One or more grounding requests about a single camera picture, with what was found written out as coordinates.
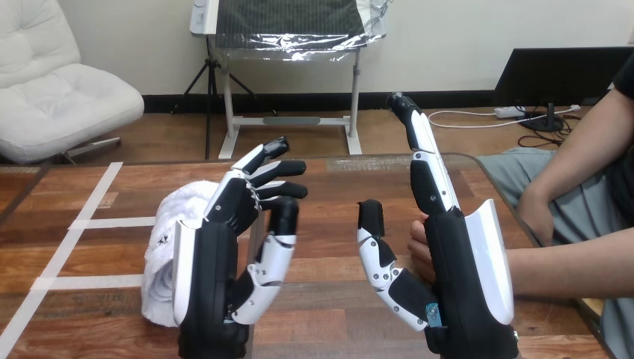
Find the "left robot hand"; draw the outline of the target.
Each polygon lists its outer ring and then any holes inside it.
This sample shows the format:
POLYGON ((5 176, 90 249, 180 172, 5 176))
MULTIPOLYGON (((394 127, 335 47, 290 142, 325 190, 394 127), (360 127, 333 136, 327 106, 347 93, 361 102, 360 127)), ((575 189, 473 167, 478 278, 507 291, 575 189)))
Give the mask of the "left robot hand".
POLYGON ((281 290, 297 241, 298 201, 307 188, 288 181, 303 161, 282 160, 286 137, 252 149, 213 191, 203 213, 176 223, 173 318, 181 358, 242 358, 251 325, 281 290), (268 232, 252 263, 237 272, 238 236, 262 212, 268 232))

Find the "person's hand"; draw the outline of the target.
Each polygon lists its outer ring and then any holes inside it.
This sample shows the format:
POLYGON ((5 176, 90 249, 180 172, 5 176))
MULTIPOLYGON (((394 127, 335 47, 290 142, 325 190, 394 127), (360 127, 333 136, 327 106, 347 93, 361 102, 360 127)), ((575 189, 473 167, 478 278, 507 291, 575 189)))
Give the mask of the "person's hand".
POLYGON ((416 275, 426 284, 433 284, 435 272, 424 228, 424 222, 427 218, 428 215, 422 213, 419 219, 411 224, 407 248, 410 251, 411 267, 416 275))
POLYGON ((529 185, 520 197, 517 211, 543 246, 553 243, 554 223, 550 198, 538 186, 529 185))

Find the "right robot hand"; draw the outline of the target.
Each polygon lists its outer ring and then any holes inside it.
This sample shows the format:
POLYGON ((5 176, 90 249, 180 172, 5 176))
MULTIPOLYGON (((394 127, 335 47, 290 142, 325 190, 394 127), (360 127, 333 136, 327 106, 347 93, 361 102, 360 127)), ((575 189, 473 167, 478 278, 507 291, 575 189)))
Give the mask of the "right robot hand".
POLYGON ((359 204, 357 244, 369 284, 386 306, 443 358, 516 358, 514 294, 501 227, 492 200, 469 215, 455 188, 427 116, 404 94, 387 106, 403 123, 413 151, 410 187, 423 223, 435 273, 426 285, 396 265, 385 241, 383 208, 359 204))

